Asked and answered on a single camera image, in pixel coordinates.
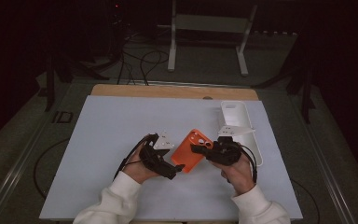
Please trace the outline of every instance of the cable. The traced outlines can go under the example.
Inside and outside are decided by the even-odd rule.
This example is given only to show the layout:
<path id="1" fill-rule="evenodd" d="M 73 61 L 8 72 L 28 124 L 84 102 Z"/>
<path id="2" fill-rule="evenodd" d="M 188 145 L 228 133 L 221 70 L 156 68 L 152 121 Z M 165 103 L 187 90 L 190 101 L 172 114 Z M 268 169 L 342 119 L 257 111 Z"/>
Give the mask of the cable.
<path id="1" fill-rule="evenodd" d="M 314 197 L 312 196 L 312 194 L 311 194 L 304 186 L 302 186 L 300 183 L 298 183 L 297 181 L 295 181 L 293 178 L 290 178 L 290 180 L 293 181 L 293 182 L 295 182 L 297 185 L 299 185 L 303 190 L 305 190 L 305 191 L 309 194 L 310 198 L 311 198 L 312 201 L 313 201 L 313 204 L 315 205 L 316 213 L 317 213 L 317 215 L 318 215 L 318 219 L 317 219 L 317 222 L 316 222 L 316 223 L 319 224 L 319 223 L 321 222 L 321 213 L 320 213 L 319 206 L 318 206 L 318 204 L 316 203 L 315 198 L 314 198 Z"/>
<path id="2" fill-rule="evenodd" d="M 252 165 L 252 178 L 253 178 L 254 182 L 256 183 L 257 182 L 257 165 L 256 165 L 256 160 L 255 160 L 255 154 L 248 147 L 243 146 L 241 144 L 240 144 L 240 146 L 242 147 L 242 154 L 248 158 L 249 162 Z M 244 147 L 251 152 L 253 158 L 251 158 L 249 156 L 249 154 L 243 149 Z"/>
<path id="3" fill-rule="evenodd" d="M 116 84 L 118 84 L 120 82 L 121 74 L 123 72 L 123 67 L 124 67 L 124 55 L 123 55 L 122 51 L 121 51 L 120 59 L 121 59 L 121 67 L 120 67 L 120 72 L 118 73 L 118 78 L 117 78 L 117 83 Z"/>
<path id="4" fill-rule="evenodd" d="M 138 146 L 140 146 L 142 143 L 144 143 L 147 138 L 149 137 L 150 135 L 147 135 L 145 136 L 144 138 L 141 139 L 141 141 L 139 141 L 136 146 L 130 151 L 130 153 L 127 155 L 126 158 L 123 159 L 123 161 L 121 162 L 121 164 L 118 166 L 118 169 L 115 173 L 115 177 L 113 177 L 113 179 L 116 179 L 116 176 L 118 175 L 118 172 L 120 172 L 121 170 L 123 170 L 124 166 L 126 166 L 128 163 L 127 161 L 130 159 L 130 156 L 132 155 L 132 153 L 136 150 L 136 148 L 138 148 Z"/>
<path id="5" fill-rule="evenodd" d="M 152 61 L 148 61 L 148 60 L 145 59 L 148 55 L 153 54 L 153 53 L 158 53 L 158 60 L 157 60 L 157 61 L 152 62 Z M 141 73 L 142 73 L 142 77 L 143 77 L 143 79 L 144 79 L 144 83 L 145 83 L 146 86 L 149 85 L 149 83 L 148 83 L 148 81 L 147 81 L 147 75 L 148 75 L 153 69 L 155 69 L 155 68 L 157 67 L 157 65 L 159 65 L 160 63 L 166 63 L 166 62 L 168 61 L 168 58 L 169 58 L 168 53 L 166 53 L 166 52 L 164 52 L 164 51 L 161 51 L 161 50 L 158 50 L 158 49 L 155 49 L 155 50 L 152 50 L 152 51 L 147 52 L 144 56 L 142 56 L 142 58 L 139 58 L 139 57 L 137 57 L 137 56 L 134 56 L 134 55 L 132 55 L 132 54 L 129 54 L 128 52 L 125 52 L 125 51 L 123 51 L 123 54 L 126 54 L 126 55 L 128 55 L 128 56 L 130 56 L 130 57 L 132 57 L 132 58 L 134 58 L 134 59 L 140 60 L 139 66 L 140 66 Z M 164 60 L 161 60 L 161 58 L 162 58 L 162 55 L 161 55 L 161 54 L 166 55 L 166 58 L 165 58 Z M 145 72 L 145 70 L 144 70 L 144 63 L 152 63 L 153 66 L 152 66 L 147 72 Z"/>
<path id="6" fill-rule="evenodd" d="M 102 72 L 114 65 L 116 65 L 118 63 L 118 60 L 110 60 L 109 62 L 107 63 L 103 63 L 103 64 L 98 64 L 98 65 L 95 65 L 95 66 L 92 66 L 90 67 L 90 69 L 92 70 L 96 70 L 98 72 Z"/>
<path id="7" fill-rule="evenodd" d="M 106 52 L 106 55 L 110 54 L 110 51 L 112 50 L 112 42 L 114 39 L 114 35 L 113 35 L 113 27 L 111 27 L 111 21 L 113 21 L 113 10 L 112 10 L 112 6 L 108 3 L 108 1 L 103 1 L 104 4 L 104 8 L 105 10 L 104 12 L 104 16 L 106 17 L 106 22 L 107 22 L 107 27 L 108 27 L 108 35 L 109 35 L 109 41 L 108 41 L 108 49 Z"/>
<path id="8" fill-rule="evenodd" d="M 139 161 L 127 162 L 124 166 L 126 166 L 126 165 L 130 165 L 130 164 L 134 164 L 134 163 L 138 163 L 138 162 L 141 162 L 141 161 L 148 161 L 148 159 L 145 159 L 145 160 L 139 160 Z"/>
<path id="9" fill-rule="evenodd" d="M 125 64 L 126 64 L 127 71 L 129 71 L 129 80 L 127 81 L 127 85 L 129 85 L 131 81 L 133 85 L 136 85 L 135 79 L 132 76 L 132 66 L 129 63 L 125 63 Z"/>
<path id="10" fill-rule="evenodd" d="M 171 30 L 171 27 L 164 29 L 160 33 L 156 34 L 156 37 L 162 36 L 162 35 L 168 33 L 170 30 Z M 145 36 L 143 36 L 144 39 L 140 39 L 140 40 L 133 39 L 137 35 L 141 35 L 141 33 L 135 33 L 135 34 L 131 35 L 129 37 L 129 42 L 136 43 L 136 44 L 146 44 L 146 43 L 150 43 L 150 42 L 156 42 L 155 37 L 145 37 Z"/>
<path id="11" fill-rule="evenodd" d="M 45 150 L 43 151 L 43 153 L 37 158 L 36 163 L 34 164 L 34 175 L 33 175 L 33 177 L 34 177 L 34 186 L 36 187 L 36 190 L 39 192 L 39 194 L 40 194 L 45 200 L 46 200 L 46 198 L 47 198 L 47 195 L 46 195 L 45 191 L 43 191 L 43 190 L 39 187 L 39 184 L 37 183 L 37 176 L 36 176 L 36 174 L 37 174 L 37 166 L 38 166 L 39 162 L 42 160 L 42 158 L 46 155 L 46 153 L 48 153 L 50 150 L 52 150 L 53 148 L 55 148 L 55 147 L 58 146 L 59 144 L 62 144 L 62 143 L 64 143 L 64 142 L 68 141 L 69 139 L 70 139 L 70 138 L 65 138 L 65 139 L 61 140 L 60 142 L 58 142 L 58 143 L 52 145 L 51 147 L 48 147 L 47 149 L 45 149 Z"/>

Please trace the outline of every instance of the orange phone case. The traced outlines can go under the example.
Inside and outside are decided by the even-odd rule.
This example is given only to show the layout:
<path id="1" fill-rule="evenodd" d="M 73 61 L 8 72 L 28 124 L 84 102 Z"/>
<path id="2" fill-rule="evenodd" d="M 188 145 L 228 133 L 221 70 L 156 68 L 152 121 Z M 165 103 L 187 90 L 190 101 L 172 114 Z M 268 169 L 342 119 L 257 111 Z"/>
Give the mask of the orange phone case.
<path id="1" fill-rule="evenodd" d="M 202 158 L 204 158 L 203 155 L 192 152 L 190 145 L 206 146 L 208 149 L 211 149 L 213 141 L 197 129 L 190 131 L 183 142 L 171 155 L 173 163 L 176 165 L 185 165 L 185 168 L 182 170 L 185 173 L 189 173 L 202 160 Z"/>

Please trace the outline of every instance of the person's left hand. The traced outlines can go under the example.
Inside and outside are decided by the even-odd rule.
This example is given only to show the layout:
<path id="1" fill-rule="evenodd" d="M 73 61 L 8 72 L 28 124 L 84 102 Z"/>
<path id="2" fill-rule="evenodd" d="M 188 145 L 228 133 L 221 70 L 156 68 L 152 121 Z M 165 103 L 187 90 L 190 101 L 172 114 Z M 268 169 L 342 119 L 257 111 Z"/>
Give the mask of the person's left hand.
<path id="1" fill-rule="evenodd" d="M 139 153 L 142 147 L 145 145 L 143 142 L 138 148 L 136 148 L 135 152 L 131 155 L 130 159 L 127 163 L 134 162 L 132 164 L 128 164 L 124 167 L 123 172 L 129 175 L 133 180 L 138 182 L 139 184 L 143 184 L 147 179 L 155 176 L 159 176 L 155 172 L 147 169 L 144 164 L 140 161 Z"/>

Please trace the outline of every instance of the white metal stand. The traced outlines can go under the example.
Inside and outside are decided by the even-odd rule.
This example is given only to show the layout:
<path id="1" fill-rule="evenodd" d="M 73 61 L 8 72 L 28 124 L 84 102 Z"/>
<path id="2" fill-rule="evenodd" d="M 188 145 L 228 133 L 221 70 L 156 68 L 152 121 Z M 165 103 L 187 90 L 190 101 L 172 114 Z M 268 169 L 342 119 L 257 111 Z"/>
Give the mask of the white metal stand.
<path id="1" fill-rule="evenodd" d="M 168 59 L 168 71 L 175 70 L 176 61 L 176 30 L 198 30 L 198 31 L 215 31 L 243 34 L 242 42 L 236 47 L 238 63 L 240 65 L 241 75 L 246 77 L 249 75 L 246 66 L 243 50 L 252 29 L 253 20 L 257 6 L 252 7 L 249 18 L 230 18 L 230 17 L 212 17 L 176 14 L 176 0 L 172 0 L 172 26 L 171 26 L 171 47 Z"/>

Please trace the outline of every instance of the white sleeve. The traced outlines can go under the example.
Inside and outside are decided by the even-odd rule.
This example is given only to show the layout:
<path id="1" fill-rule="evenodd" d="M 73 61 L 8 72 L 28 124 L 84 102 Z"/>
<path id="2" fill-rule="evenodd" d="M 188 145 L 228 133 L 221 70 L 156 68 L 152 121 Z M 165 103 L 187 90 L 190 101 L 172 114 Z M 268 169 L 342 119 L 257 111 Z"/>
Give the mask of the white sleeve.
<path id="1" fill-rule="evenodd" d="M 290 217 L 284 208 L 266 199 L 257 185 L 249 192 L 232 198 L 240 210 L 240 224 L 285 224 Z"/>
<path id="2" fill-rule="evenodd" d="M 81 211 L 74 224 L 126 224 L 135 216 L 139 189 L 131 177 L 119 172 L 112 185 L 103 189 L 100 202 Z"/>

